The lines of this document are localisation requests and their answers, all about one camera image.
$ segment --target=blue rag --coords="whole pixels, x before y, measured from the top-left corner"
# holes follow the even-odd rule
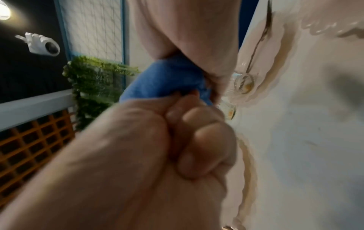
[[[208,105],[211,90],[206,88],[203,71],[182,53],[154,62],[141,73],[121,95],[119,102],[129,99],[166,97],[174,92],[185,95],[200,92],[200,99]]]

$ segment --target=wooden lattice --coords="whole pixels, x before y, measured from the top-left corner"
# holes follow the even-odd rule
[[[0,211],[74,136],[67,110],[0,132]]]

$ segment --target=hand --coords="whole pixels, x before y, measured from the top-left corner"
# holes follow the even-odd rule
[[[148,53],[162,59],[182,51],[205,71],[215,104],[237,62],[240,4],[241,0],[129,0]]]
[[[1,229],[217,230],[235,148],[195,95],[117,104],[30,182]]]

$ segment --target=ceiling light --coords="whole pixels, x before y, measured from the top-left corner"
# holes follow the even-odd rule
[[[8,20],[10,15],[9,7],[0,0],[0,20]]]

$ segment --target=security camera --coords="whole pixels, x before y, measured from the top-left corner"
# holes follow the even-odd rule
[[[15,37],[27,43],[31,53],[55,57],[61,51],[56,41],[43,35],[25,33],[25,37],[20,35],[16,35]]]

